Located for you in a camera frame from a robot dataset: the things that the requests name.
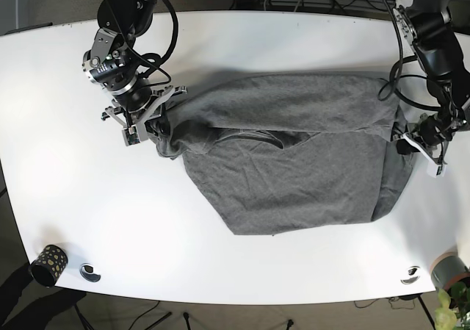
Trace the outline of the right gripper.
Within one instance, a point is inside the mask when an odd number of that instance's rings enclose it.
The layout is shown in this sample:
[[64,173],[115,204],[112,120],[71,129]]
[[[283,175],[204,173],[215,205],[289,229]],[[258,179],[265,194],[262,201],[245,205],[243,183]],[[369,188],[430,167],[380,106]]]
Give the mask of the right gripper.
[[101,120],[112,118],[123,132],[146,132],[150,139],[167,139],[170,122],[163,117],[165,104],[174,96],[186,95],[185,86],[165,85],[157,89],[150,83],[134,83],[109,93],[112,105],[105,108]]

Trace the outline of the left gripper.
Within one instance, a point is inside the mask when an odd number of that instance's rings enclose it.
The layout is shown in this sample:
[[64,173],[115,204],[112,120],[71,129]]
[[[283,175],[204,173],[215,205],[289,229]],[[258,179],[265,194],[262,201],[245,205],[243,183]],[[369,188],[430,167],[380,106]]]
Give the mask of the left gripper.
[[421,153],[429,162],[445,162],[447,139],[442,135],[433,116],[421,115],[417,123],[409,123],[404,132],[393,129],[392,141],[397,153],[408,156]]

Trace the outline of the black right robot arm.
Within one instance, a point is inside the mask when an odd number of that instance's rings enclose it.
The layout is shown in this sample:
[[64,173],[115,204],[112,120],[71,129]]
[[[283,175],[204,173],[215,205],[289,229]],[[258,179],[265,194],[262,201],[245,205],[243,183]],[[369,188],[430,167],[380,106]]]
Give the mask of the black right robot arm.
[[[150,28],[158,1],[166,6],[172,20],[170,45],[163,55],[139,54],[135,41]],[[172,86],[170,79],[151,83],[149,77],[155,72],[166,73],[162,65],[176,48],[178,19],[172,4],[169,0],[103,0],[97,22],[99,29],[92,48],[84,54],[82,70],[111,98],[102,120],[113,118],[123,127],[127,146],[147,140],[150,134],[168,133],[165,104],[187,89]]]

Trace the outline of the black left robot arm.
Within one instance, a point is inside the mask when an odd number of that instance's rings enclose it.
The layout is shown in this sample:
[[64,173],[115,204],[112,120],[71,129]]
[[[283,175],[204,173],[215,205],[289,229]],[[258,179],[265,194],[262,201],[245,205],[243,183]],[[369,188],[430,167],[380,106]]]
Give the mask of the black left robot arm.
[[427,90],[438,105],[419,104],[399,90],[397,97],[411,107],[424,111],[419,122],[395,137],[402,155],[422,153],[433,176],[443,174],[444,157],[456,132],[469,130],[469,72],[463,51],[452,29],[451,0],[396,0],[394,21],[413,55],[397,61],[389,76],[397,86],[403,64],[417,61],[424,71]]

